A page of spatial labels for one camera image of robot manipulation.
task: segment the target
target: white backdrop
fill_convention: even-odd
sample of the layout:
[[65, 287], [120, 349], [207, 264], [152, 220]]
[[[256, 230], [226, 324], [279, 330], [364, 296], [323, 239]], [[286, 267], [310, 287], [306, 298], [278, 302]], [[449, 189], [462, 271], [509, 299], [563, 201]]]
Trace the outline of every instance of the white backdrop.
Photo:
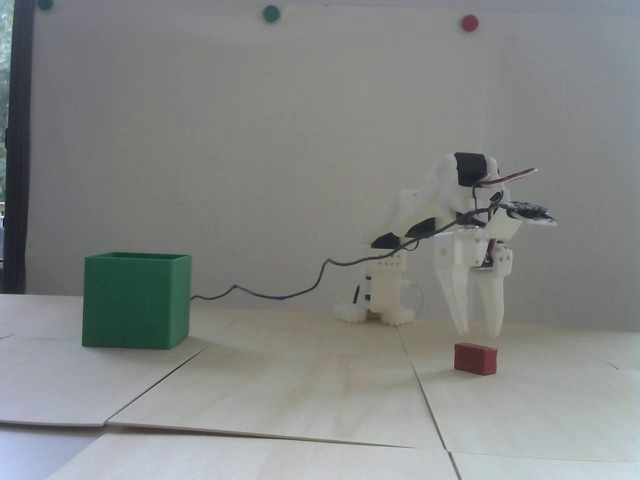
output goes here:
[[[311, 284], [365, 219], [454, 151], [538, 166], [512, 197], [557, 228], [510, 245], [507, 321], [638, 329], [640, 36], [634, 19], [202, 0], [56, 0], [36, 16], [28, 291], [81, 294], [83, 258], [190, 253], [193, 292]], [[431, 246], [409, 277], [447, 314]], [[330, 312], [358, 268], [279, 303]], [[407, 292], [416, 305], [416, 292]]]

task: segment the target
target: tree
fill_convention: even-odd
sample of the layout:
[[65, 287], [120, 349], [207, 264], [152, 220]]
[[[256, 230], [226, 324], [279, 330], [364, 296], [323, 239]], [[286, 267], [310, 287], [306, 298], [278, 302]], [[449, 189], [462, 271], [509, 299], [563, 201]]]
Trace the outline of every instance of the tree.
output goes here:
[[11, 35], [13, 0], [0, 0], [0, 202], [6, 191], [6, 149], [4, 129], [9, 119], [9, 75], [11, 71]]

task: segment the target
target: green box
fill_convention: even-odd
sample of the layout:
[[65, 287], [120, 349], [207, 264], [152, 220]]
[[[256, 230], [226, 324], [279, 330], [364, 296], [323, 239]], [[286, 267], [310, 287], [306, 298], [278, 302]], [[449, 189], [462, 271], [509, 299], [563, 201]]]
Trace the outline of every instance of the green box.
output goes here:
[[82, 345], [170, 349], [189, 334], [190, 296], [190, 255], [87, 257]]

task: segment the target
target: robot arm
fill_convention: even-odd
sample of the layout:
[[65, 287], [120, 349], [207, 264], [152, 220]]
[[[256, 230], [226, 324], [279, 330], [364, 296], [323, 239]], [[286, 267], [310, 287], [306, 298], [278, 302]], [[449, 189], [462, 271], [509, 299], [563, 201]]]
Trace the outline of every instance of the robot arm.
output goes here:
[[[372, 255], [396, 249], [407, 239], [425, 237], [474, 209], [495, 208], [480, 218], [465, 219], [457, 231], [435, 235], [435, 267], [452, 320], [458, 332], [468, 331], [467, 283], [478, 281], [489, 334], [497, 336], [504, 316], [503, 279], [511, 272], [513, 254], [504, 244], [523, 222], [552, 225], [555, 220], [537, 205], [510, 202], [505, 183], [535, 169], [500, 178], [497, 163], [482, 154], [446, 155], [421, 190], [402, 190], [379, 211], [363, 240]], [[373, 262], [365, 270], [358, 305], [341, 306], [336, 316], [347, 321], [364, 320], [363, 311], [378, 312], [386, 323], [404, 323], [413, 312], [399, 306], [406, 252], [394, 262]]]

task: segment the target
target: red block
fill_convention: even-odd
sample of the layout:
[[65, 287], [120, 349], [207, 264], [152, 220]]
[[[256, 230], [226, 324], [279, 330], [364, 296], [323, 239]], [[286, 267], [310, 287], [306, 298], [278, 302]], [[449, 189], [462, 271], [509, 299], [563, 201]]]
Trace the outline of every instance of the red block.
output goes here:
[[492, 375], [498, 368], [498, 349], [473, 343], [456, 343], [453, 367], [456, 370]]

